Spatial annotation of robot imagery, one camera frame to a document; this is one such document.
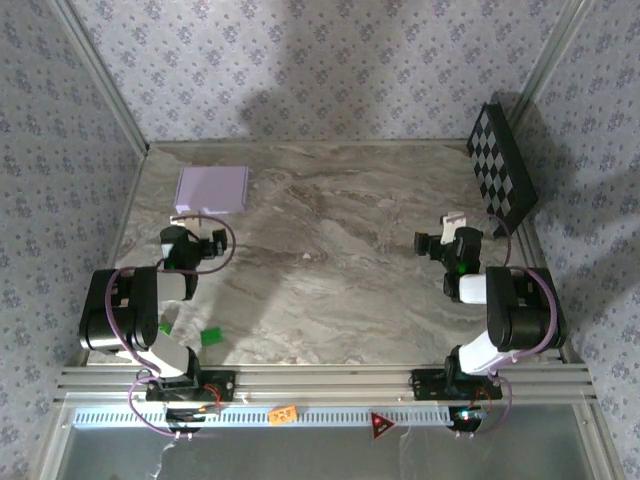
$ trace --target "cable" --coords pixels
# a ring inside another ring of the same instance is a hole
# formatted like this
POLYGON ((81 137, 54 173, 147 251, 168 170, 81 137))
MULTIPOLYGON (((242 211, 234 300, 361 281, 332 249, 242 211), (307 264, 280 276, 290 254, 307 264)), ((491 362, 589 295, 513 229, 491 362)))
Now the cable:
POLYGON ((519 270, 521 272, 526 273, 531 278, 533 278, 538 283, 538 285, 540 285, 540 288, 542 288, 542 291, 547 296, 547 302, 549 303, 551 318, 549 319, 549 328, 547 329, 547 333, 545 334, 544 338, 540 341, 540 343, 538 343, 538 345, 536 345, 535 347, 529 350, 523 350, 521 352, 517 352, 511 357, 506 357, 503 360, 499 361, 489 371, 490 375, 495 374, 495 372, 497 372, 498 369, 500 369, 500 367, 504 367, 505 365, 516 362, 520 358, 535 355, 541 352, 542 350, 544 350, 545 348, 547 348, 547 346, 553 339, 553 336, 555 335, 556 330, 558 328, 558 306, 556 304, 556 299, 553 296, 553 291, 551 290, 551 287, 549 286, 549 284, 545 282, 540 275, 538 275, 536 272, 534 272, 530 268, 527 268, 527 267, 509 267, 509 268, 511 268, 512 270, 519 270))
POLYGON ((480 392, 484 393, 484 396, 487 397, 487 400, 489 400, 489 410, 487 410, 487 413, 489 413, 493 409, 493 402, 491 400, 491 395, 489 395, 489 392, 484 387, 476 388, 476 396, 473 398, 473 401, 467 407, 467 410, 471 410, 471 407, 473 407, 476 404, 476 401, 478 400, 478 393, 480 392))
POLYGON ((504 233, 507 235, 507 257, 504 259, 504 264, 503 264, 503 266, 506 267, 509 264, 509 260, 511 260, 511 232, 509 232, 509 229, 507 228, 507 224, 504 223, 504 220, 502 220, 497 215, 493 215, 491 213, 465 213, 462 215, 458 215, 457 217, 447 218, 446 222, 453 223, 456 220, 460 220, 461 218, 466 218, 466 217, 492 218, 500 224, 500 226, 504 230, 504 233))
POLYGON ((158 272, 160 273, 181 273, 182 275, 208 275, 210 273, 216 273, 219 272, 220 270, 222 270, 224 267, 226 267, 227 265, 229 265, 229 262, 231 261, 231 259, 233 258, 233 255, 236 253, 236 234, 233 231, 233 228, 231 228, 231 226, 225 222, 224 220, 221 220, 218 217, 214 217, 213 215, 205 215, 205 214, 192 214, 192 215, 180 215, 177 217, 173 217, 173 220, 183 220, 186 218, 203 218, 205 220, 211 220, 213 222, 219 223, 220 225, 222 225, 224 228, 226 228, 227 230, 229 230, 229 234, 231 235, 231 251, 229 252, 229 256, 227 257, 227 259, 222 262, 222 264, 218 265, 215 268, 212 268, 210 270, 158 270, 158 272))
POLYGON ((129 342, 127 342, 127 339, 124 338, 124 335, 120 330, 120 327, 118 327, 115 317, 113 316, 113 308, 111 307, 111 292, 113 291, 113 286, 116 282, 116 279, 122 273, 129 272, 135 269, 136 267, 123 267, 123 268, 119 268, 118 270, 113 272, 113 274, 111 274, 111 277, 109 277, 109 281, 107 282, 107 288, 105 289, 105 292, 104 292, 104 311, 107 314, 107 321, 109 322, 111 331, 116 337, 118 337, 120 344, 127 352, 129 352, 129 355, 131 355, 131 358, 136 362, 138 362, 140 365, 147 367, 149 370, 151 370, 151 372, 160 374, 160 368, 155 363, 142 358, 140 355, 138 355, 138 352, 136 352, 135 349, 129 344, 129 342))
POLYGON ((175 433, 167 432, 166 430, 162 430, 161 428, 156 427, 154 424, 152 424, 146 418, 144 418, 142 414, 133 405, 133 391, 136 389, 136 387, 138 387, 139 385, 147 384, 152 381, 157 382, 159 380, 160 379, 158 377, 154 377, 154 376, 138 378, 135 382, 133 382, 133 384, 129 388, 129 393, 127 394, 127 403, 129 404, 129 408, 131 409, 133 414, 138 418, 138 420, 144 423, 151 430, 153 430, 154 432, 160 435, 164 435, 165 437, 175 438, 176 436, 175 433))
POLYGON ((474 435, 484 435, 485 433, 490 433, 490 432, 493 432, 494 430, 497 430, 505 422, 505 420, 509 416, 509 412, 511 411, 511 405, 513 403, 513 388, 511 387, 511 383, 509 382, 509 380, 507 380, 504 377, 500 377, 498 375, 490 376, 489 379, 494 382, 497 381, 499 383, 503 383, 504 386, 507 388, 507 406, 504 408, 504 412, 502 412, 502 415, 500 416, 500 418, 496 423, 494 423, 493 425, 489 426, 484 430, 480 430, 479 432, 474 432, 474 435))

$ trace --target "floral wallpaper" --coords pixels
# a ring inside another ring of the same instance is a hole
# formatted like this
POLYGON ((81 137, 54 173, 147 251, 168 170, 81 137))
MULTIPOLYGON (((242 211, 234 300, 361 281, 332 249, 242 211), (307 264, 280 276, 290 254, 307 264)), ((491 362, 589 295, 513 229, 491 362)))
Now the floral wallpaper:
POLYGON ((573 343, 640 479, 640 4, 596 2, 517 140, 573 343))
POLYGON ((137 158, 46 1, 0 18, 0 478, 22 479, 137 158))
POLYGON ((73 3, 147 140, 168 141, 466 137, 565 2, 73 3))

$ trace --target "red triangle sticker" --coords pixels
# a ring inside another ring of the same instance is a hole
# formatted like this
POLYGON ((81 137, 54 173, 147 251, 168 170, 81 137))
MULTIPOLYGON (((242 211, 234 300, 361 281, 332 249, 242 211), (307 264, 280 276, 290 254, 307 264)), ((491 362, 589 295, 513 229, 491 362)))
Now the red triangle sticker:
POLYGON ((371 412, 371 427, 373 428, 373 439, 377 440, 382 435, 387 433, 395 426, 395 422, 392 422, 388 418, 384 418, 382 415, 371 412))

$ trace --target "checkerboard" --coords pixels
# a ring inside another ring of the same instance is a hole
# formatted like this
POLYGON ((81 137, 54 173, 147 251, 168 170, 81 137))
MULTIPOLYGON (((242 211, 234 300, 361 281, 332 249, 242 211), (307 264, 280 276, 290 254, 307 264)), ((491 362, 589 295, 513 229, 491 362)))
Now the checkerboard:
MULTIPOLYGON (((484 104, 467 142, 487 212, 514 232, 538 201, 500 104, 484 104)), ((494 236, 504 236, 495 222, 494 236)))

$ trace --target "gray marble surface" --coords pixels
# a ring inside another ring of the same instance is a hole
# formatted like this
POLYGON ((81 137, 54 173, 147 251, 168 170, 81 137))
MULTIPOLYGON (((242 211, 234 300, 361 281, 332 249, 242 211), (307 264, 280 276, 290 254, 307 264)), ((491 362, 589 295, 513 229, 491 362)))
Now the gray marble surface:
MULTIPOLYGON (((443 267, 413 253, 414 232, 439 233, 440 215, 482 211, 461 151, 428 142, 154 146, 119 266, 160 258, 158 234, 188 165, 251 168, 247 212, 225 216, 235 259, 200 277, 193 300, 160 305, 172 336, 203 363, 435 363, 485 328, 485 307, 452 303, 443 267), (200 331, 214 326, 225 341, 202 348, 200 331)), ((491 239, 488 220, 469 224, 485 231, 483 265, 501 264, 505 240, 491 239)))

